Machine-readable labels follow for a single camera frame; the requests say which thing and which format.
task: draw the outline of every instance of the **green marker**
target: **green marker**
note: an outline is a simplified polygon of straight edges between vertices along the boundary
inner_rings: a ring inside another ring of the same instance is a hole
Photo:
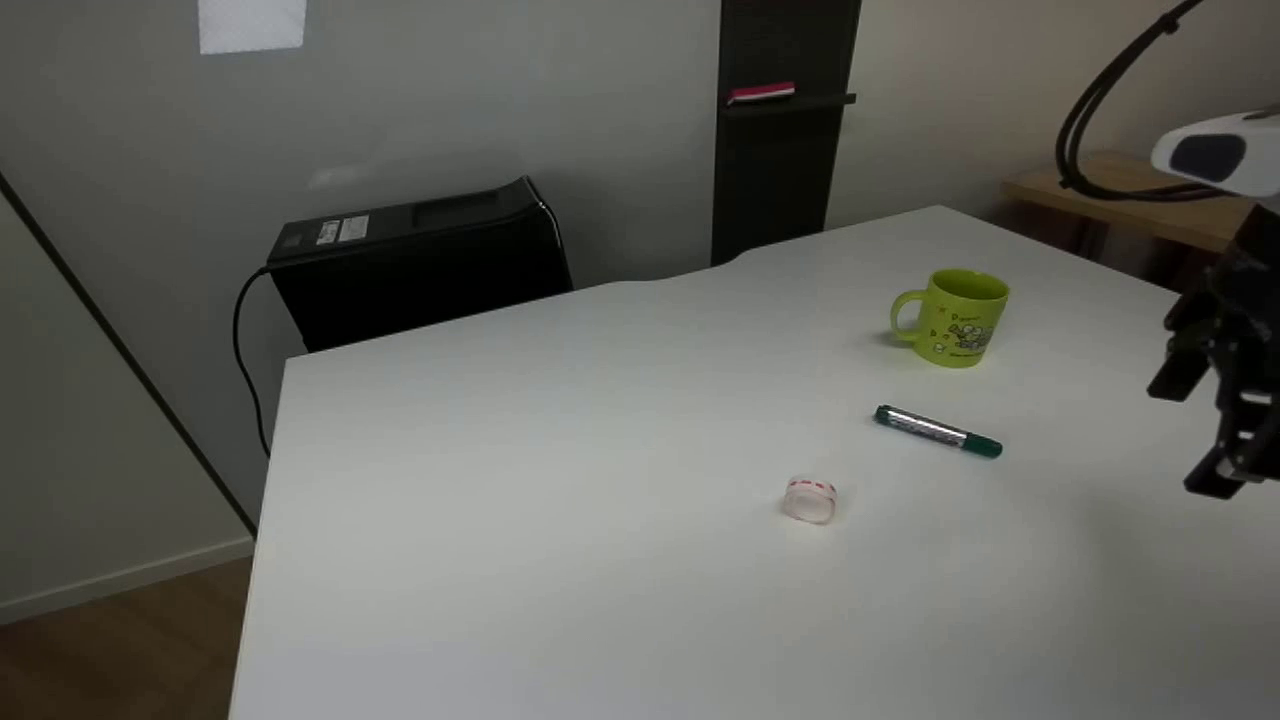
[[[953,425],[941,425],[941,419],[892,407],[892,404],[874,407],[874,425],[901,428],[901,432],[913,432],[913,437],[925,437],[925,441],[934,441],[934,445],[984,454],[984,460],[996,460],[1003,452],[1003,445],[996,445],[993,437],[974,437],[974,432],[964,432],[964,428],[953,428]]]

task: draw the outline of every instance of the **white wall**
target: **white wall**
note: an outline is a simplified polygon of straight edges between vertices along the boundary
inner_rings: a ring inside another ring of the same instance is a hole
[[[0,625],[245,550],[189,445],[0,199]]]
[[[3,0],[0,166],[257,502],[228,310],[281,222],[528,170],[574,278],[697,269],[715,38],[715,0],[311,0],[304,53],[199,60],[195,0]],[[295,349],[249,303],[266,395]]]
[[[1052,163],[1080,87],[1175,0],[863,0],[833,222],[920,202],[989,210]],[[1088,149],[1148,150],[1163,129],[1280,94],[1280,3],[1208,0],[1096,116]]]

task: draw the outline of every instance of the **floor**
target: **floor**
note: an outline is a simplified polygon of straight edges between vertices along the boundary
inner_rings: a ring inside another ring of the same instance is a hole
[[[223,720],[249,560],[0,627],[3,720]]]

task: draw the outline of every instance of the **black cabinet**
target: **black cabinet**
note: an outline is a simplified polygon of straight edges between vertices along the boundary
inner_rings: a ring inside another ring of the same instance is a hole
[[[859,0],[723,0],[715,109],[715,243],[818,232]]]

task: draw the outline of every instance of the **clear plastic piece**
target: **clear plastic piece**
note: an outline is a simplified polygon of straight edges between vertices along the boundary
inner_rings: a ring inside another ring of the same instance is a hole
[[[786,480],[778,510],[800,523],[833,523],[836,521],[836,483],[797,474],[797,480]]]

